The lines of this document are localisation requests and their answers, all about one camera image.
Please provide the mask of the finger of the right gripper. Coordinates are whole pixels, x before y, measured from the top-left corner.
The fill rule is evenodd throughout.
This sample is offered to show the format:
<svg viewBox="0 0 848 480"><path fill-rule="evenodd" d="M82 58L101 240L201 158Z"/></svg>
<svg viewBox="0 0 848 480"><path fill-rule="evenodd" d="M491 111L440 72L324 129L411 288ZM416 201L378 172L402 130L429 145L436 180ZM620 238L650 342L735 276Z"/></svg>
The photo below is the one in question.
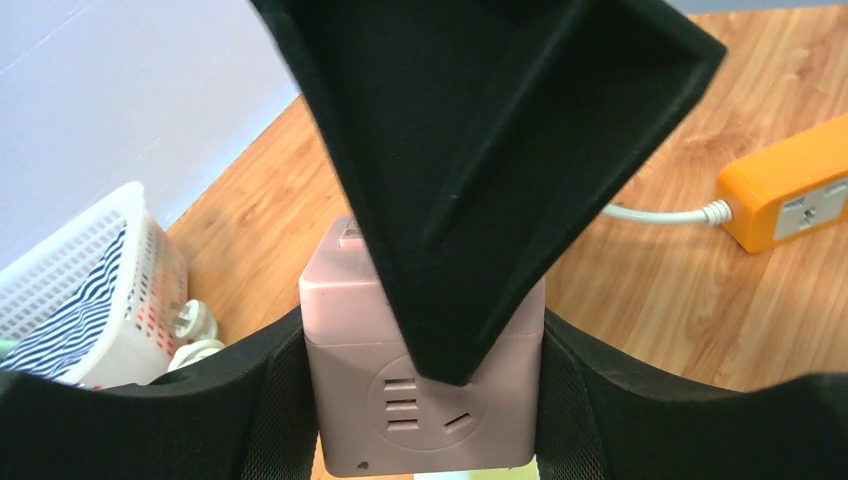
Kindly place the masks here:
<svg viewBox="0 0 848 480"><path fill-rule="evenodd" d="M663 1L257 1L416 370L467 384L699 102L725 46Z"/></svg>

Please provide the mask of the light pink cube plug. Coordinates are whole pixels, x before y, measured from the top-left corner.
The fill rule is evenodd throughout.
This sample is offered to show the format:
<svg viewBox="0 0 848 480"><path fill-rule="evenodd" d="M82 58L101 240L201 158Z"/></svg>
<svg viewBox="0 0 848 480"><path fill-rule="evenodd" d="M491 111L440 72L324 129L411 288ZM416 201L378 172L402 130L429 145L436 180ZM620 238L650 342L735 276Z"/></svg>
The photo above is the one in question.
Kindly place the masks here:
<svg viewBox="0 0 848 480"><path fill-rule="evenodd" d="M545 286L471 382L420 376L355 219L333 221L299 279L319 432L337 477L521 467L534 456Z"/></svg>

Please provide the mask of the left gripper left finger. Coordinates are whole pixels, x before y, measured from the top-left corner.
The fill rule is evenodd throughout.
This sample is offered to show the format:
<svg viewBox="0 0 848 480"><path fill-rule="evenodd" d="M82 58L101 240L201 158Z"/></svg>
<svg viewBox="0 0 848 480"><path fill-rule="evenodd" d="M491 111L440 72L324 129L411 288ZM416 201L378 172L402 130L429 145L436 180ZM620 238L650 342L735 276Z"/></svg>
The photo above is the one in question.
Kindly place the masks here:
<svg viewBox="0 0 848 480"><path fill-rule="evenodd" d="M299 310L147 385L1 376L5 479L307 479L317 433Z"/></svg>

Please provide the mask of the white long power strip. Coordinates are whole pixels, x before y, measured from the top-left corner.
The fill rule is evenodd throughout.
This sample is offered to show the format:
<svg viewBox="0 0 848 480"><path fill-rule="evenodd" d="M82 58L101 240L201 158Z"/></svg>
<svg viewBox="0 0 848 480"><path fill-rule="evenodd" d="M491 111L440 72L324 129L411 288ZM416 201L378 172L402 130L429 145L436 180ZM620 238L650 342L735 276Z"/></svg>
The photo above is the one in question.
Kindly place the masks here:
<svg viewBox="0 0 848 480"><path fill-rule="evenodd" d="M413 480L539 480L535 460L519 467L415 473Z"/></svg>

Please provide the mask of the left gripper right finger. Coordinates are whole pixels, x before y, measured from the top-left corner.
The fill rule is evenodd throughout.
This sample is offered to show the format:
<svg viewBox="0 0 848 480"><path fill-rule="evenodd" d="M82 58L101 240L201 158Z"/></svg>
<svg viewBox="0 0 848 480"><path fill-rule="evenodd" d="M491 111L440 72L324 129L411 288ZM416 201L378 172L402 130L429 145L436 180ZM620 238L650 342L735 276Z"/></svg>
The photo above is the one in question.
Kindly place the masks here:
<svg viewBox="0 0 848 480"><path fill-rule="evenodd" d="M847 377L752 392L689 380L544 317L536 460L544 479L843 479Z"/></svg>

